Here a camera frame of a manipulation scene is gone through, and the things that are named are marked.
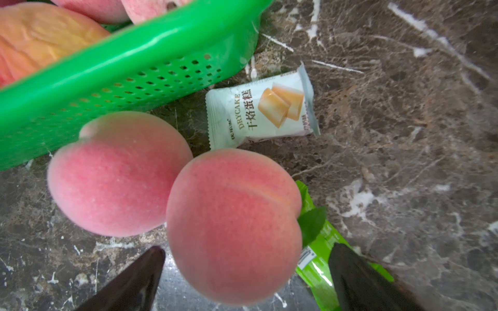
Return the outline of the pink peach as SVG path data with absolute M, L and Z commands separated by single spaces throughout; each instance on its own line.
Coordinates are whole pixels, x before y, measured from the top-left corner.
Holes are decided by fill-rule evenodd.
M 88 16 L 105 25 L 117 25 L 130 19 L 120 0 L 52 0 L 55 5 Z
M 77 226 L 130 237 L 165 222 L 179 172 L 193 158 L 184 137 L 151 114 L 122 111 L 90 121 L 53 156 L 49 192 Z
M 137 25 L 188 5 L 192 0 L 122 0 L 128 17 Z
M 167 205 L 167 238 L 185 280 L 204 297 L 233 306 L 259 303 L 298 266 L 302 195 L 265 155 L 206 152 L 178 175 Z

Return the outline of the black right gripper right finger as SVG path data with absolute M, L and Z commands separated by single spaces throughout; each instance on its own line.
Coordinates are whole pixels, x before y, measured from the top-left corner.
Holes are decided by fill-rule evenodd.
M 422 309 L 345 244 L 334 244 L 328 265 L 342 310 Z

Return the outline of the orange red wrinkled peach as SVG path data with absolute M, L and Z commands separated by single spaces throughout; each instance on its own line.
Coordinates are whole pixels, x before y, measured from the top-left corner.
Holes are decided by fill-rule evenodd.
M 41 2 L 1 9 L 1 87 L 110 36 L 82 14 Z

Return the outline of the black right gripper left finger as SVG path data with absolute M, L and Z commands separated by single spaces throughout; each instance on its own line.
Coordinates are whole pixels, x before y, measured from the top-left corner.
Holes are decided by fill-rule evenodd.
M 161 247 L 149 248 L 77 311 L 152 310 L 165 258 Z

